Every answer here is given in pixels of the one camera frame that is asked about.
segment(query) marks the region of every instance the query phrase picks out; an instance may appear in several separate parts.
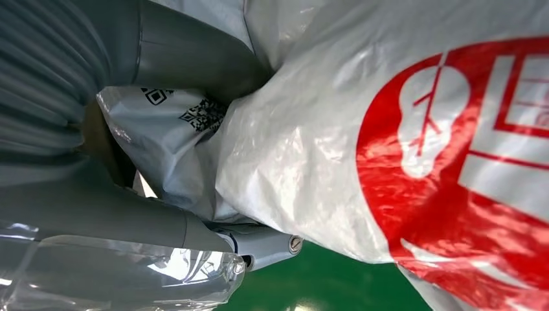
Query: red and white bag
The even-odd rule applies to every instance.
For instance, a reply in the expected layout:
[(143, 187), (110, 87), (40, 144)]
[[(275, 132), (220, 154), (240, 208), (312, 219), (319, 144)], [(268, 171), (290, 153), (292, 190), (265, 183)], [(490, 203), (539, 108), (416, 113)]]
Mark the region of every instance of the red and white bag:
[(549, 3), (334, 1), (223, 123), (239, 212), (483, 310), (549, 308)]

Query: transparent plastic wrap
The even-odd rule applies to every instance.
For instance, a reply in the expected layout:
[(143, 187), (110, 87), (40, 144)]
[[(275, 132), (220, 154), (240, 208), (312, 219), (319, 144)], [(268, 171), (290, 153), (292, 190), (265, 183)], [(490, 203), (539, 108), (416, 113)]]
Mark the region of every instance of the transparent plastic wrap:
[(3, 311), (182, 311), (226, 303), (245, 263), (233, 253), (43, 235), (0, 222)]
[(222, 124), (239, 212), (483, 310), (549, 308), (549, 3), (334, 1)]
[(244, 17), (255, 53), (278, 70), (317, 12), (330, 0), (248, 0)]

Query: white plastic sheet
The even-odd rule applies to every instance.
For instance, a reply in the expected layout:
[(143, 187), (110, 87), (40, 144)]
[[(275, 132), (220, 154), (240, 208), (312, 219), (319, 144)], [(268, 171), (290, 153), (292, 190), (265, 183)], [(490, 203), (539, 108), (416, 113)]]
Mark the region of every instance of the white plastic sheet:
[[(155, 2), (208, 23), (252, 49), (243, 0)], [(114, 138), (138, 168), (140, 184), (150, 186), (154, 196), (203, 220), (245, 219), (214, 188), (219, 139), (210, 137), (223, 120), (224, 107), (192, 90), (108, 87), (97, 99)]]
[(549, 5), (334, 1), (223, 122), (239, 212), (485, 310), (549, 308)]

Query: qr code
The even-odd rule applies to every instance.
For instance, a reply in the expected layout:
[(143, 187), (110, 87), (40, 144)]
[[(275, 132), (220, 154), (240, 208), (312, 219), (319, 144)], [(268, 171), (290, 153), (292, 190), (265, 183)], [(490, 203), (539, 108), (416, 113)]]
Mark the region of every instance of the qr code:
[(188, 122), (197, 132), (208, 129), (215, 132), (221, 125), (226, 112), (226, 106), (203, 99), (198, 106), (190, 108), (179, 118)]
[(141, 91), (145, 93), (147, 100), (155, 106), (162, 104), (169, 95), (174, 93), (172, 89), (146, 89), (145, 87), (142, 87)]

